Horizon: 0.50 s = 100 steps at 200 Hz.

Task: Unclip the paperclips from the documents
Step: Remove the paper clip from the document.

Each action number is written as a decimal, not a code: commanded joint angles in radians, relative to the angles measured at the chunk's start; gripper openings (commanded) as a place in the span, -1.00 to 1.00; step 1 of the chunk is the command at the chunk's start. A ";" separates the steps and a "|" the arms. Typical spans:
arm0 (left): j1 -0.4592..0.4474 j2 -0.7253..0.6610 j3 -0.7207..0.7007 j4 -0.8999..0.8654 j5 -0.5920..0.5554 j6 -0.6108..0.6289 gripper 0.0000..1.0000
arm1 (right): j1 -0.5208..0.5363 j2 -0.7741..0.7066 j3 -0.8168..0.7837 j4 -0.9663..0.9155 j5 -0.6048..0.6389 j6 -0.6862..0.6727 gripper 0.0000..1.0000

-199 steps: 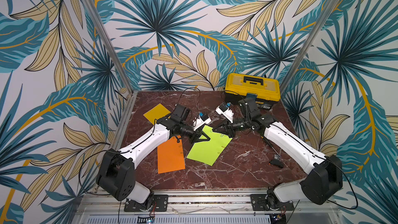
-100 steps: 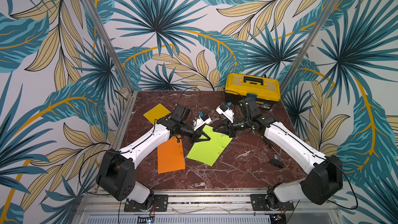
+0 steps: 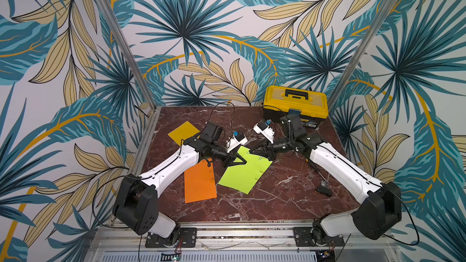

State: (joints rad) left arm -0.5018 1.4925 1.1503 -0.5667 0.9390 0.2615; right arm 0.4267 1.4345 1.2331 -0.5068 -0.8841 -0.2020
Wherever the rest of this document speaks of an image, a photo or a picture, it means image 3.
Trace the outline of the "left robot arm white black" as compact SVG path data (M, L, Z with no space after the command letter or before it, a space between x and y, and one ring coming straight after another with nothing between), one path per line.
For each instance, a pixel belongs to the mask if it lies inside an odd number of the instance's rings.
M123 178L112 214L137 235L152 234L165 239L170 245L180 237L180 225L160 213L158 199L165 189L182 173L205 160L221 160L224 167L245 165L239 155L240 146L247 143L241 132L233 132L226 146L218 139L223 127L207 122L201 132L182 141L180 148L153 169L139 176L129 174Z

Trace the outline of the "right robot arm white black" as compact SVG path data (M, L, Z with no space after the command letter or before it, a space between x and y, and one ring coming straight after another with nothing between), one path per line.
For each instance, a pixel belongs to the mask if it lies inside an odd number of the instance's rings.
M275 160L278 153L293 151L301 154L315 170L325 169L359 203L352 211L328 214L313 222L311 240L327 245L340 235L362 234L377 240L402 219L402 201L399 187L393 182L384 183L364 172L336 150L318 132L308 132L296 114L280 120L285 136L274 138L270 121L261 121L254 131L265 140L254 146L250 153Z

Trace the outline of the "yellow paper sheet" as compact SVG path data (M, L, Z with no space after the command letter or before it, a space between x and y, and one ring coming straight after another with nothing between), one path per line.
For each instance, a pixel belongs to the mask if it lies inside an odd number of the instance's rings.
M181 126L174 129L172 132L168 133L168 136L179 146L182 145L182 141L190 137L193 137L195 134L200 131L189 121L185 121Z

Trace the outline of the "green paper sheet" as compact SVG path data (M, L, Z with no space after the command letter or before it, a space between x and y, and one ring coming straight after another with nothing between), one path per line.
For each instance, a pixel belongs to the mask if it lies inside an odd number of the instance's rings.
M240 147L238 153L246 160L246 164L228 167L218 184L249 194L272 161L266 157L250 154L250 150L244 146Z

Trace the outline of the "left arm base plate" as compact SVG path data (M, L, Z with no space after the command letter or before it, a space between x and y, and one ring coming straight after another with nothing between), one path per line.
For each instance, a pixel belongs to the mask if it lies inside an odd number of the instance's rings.
M173 233L167 238L157 234L149 233L145 242L146 248L165 249L181 246L184 248L194 248L197 241L197 228L176 227Z

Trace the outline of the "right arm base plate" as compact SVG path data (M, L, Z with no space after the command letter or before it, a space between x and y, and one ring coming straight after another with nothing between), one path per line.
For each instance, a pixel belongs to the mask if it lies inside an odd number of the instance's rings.
M297 247L340 247L345 244L343 237L330 237L320 228L294 227L292 231Z

